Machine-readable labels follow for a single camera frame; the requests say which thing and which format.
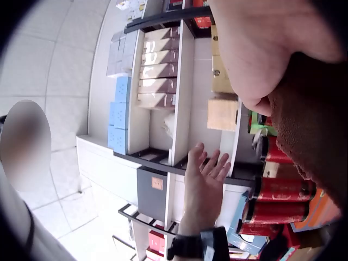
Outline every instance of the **cardboard box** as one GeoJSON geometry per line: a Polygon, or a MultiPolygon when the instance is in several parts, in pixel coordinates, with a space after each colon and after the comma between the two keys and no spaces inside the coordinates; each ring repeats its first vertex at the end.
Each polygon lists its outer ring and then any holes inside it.
{"type": "Polygon", "coordinates": [[[179,38],[166,38],[144,42],[143,53],[153,53],[179,49],[179,38]]]}
{"type": "Polygon", "coordinates": [[[220,55],[219,37],[216,25],[212,25],[212,55],[220,55]]]}
{"type": "Polygon", "coordinates": [[[138,93],[176,93],[176,78],[145,79],[139,81],[138,93]]]}
{"type": "Polygon", "coordinates": [[[174,109],[175,94],[167,93],[139,93],[138,106],[147,109],[174,109]]]}
{"type": "Polygon", "coordinates": [[[216,93],[235,93],[228,79],[227,71],[220,55],[213,55],[213,85],[212,91],[216,93]]]}
{"type": "Polygon", "coordinates": [[[237,111],[237,100],[210,99],[208,101],[207,128],[234,131],[237,125],[237,111]]]}
{"type": "Polygon", "coordinates": [[[177,38],[180,36],[180,26],[163,28],[145,33],[144,41],[177,38]]]}
{"type": "Polygon", "coordinates": [[[179,50],[167,50],[143,54],[141,65],[154,65],[160,63],[177,63],[179,50]]]}
{"type": "Polygon", "coordinates": [[[141,80],[143,79],[155,79],[155,78],[168,78],[177,76],[177,63],[162,63],[149,66],[142,66],[140,68],[141,80]]]}

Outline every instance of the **white tile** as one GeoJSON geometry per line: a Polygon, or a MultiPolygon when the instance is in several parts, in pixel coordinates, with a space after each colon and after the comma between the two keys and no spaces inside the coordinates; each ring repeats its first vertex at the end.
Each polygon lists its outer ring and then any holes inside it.
{"type": "Polygon", "coordinates": [[[93,52],[57,44],[48,75],[47,96],[88,97],[93,52]]]}
{"type": "Polygon", "coordinates": [[[60,202],[72,229],[77,229],[98,215],[92,188],[85,189],[82,193],[75,193],[61,199],[60,202]]]}
{"type": "Polygon", "coordinates": [[[8,114],[13,105],[22,100],[31,100],[36,102],[41,109],[45,111],[44,97],[0,97],[0,116],[8,114]]]}
{"type": "Polygon", "coordinates": [[[73,5],[63,23],[58,42],[94,51],[102,21],[101,15],[73,5]]]}
{"type": "Polygon", "coordinates": [[[19,32],[55,41],[70,5],[70,0],[39,1],[20,23],[19,32]]]}
{"type": "Polygon", "coordinates": [[[81,9],[91,10],[104,16],[110,0],[74,0],[74,6],[81,9]]]}
{"type": "Polygon", "coordinates": [[[59,202],[33,211],[41,224],[55,237],[61,237],[71,231],[59,202]]]}
{"type": "Polygon", "coordinates": [[[88,98],[47,97],[46,117],[52,150],[76,146],[76,135],[87,134],[88,98]]]}
{"type": "Polygon", "coordinates": [[[212,59],[212,40],[211,38],[195,39],[195,60],[212,59]]]}
{"type": "Polygon", "coordinates": [[[46,93],[54,43],[14,35],[4,60],[0,96],[41,96],[46,93]]]}
{"type": "Polygon", "coordinates": [[[208,100],[215,94],[212,92],[212,61],[200,60],[193,64],[192,108],[207,110],[208,100]]]}
{"type": "Polygon", "coordinates": [[[81,190],[82,177],[79,172],[76,148],[53,152],[51,172],[59,198],[81,190]]]}
{"type": "Polygon", "coordinates": [[[30,209],[39,208],[58,199],[50,172],[41,177],[34,191],[18,193],[30,209]]]}

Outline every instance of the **red box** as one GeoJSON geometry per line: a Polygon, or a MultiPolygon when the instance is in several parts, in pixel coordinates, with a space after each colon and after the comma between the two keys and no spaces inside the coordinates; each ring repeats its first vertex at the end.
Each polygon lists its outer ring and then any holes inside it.
{"type": "Polygon", "coordinates": [[[164,254],[161,254],[158,251],[152,250],[150,247],[146,249],[146,256],[152,261],[164,261],[164,254]]]}

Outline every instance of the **brown fabric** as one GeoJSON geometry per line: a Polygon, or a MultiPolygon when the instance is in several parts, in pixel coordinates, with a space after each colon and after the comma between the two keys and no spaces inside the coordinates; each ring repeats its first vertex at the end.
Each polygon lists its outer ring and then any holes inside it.
{"type": "Polygon", "coordinates": [[[347,63],[294,54],[268,95],[277,145],[304,178],[344,208],[347,202],[347,63]]]}

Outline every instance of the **red canister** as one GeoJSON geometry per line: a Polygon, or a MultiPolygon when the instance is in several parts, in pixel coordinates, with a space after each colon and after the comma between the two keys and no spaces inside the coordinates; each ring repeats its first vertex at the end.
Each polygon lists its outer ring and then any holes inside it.
{"type": "Polygon", "coordinates": [[[273,236],[276,235],[278,232],[277,225],[270,225],[270,224],[263,224],[263,225],[257,225],[257,224],[247,224],[243,223],[240,219],[238,221],[238,226],[236,228],[236,233],[239,235],[254,235],[254,236],[273,236]]]}
{"type": "Polygon", "coordinates": [[[260,136],[255,146],[257,157],[262,161],[293,163],[291,158],[278,149],[276,140],[277,137],[274,136],[260,136]]]}
{"type": "Polygon", "coordinates": [[[258,113],[258,124],[272,126],[272,119],[271,117],[267,117],[258,113]]]}
{"type": "Polygon", "coordinates": [[[309,202],[265,203],[251,200],[243,209],[242,221],[250,224],[289,224],[304,221],[309,202]]]}
{"type": "Polygon", "coordinates": [[[255,177],[249,199],[262,202],[305,202],[312,200],[316,192],[316,184],[311,180],[255,177]]]}

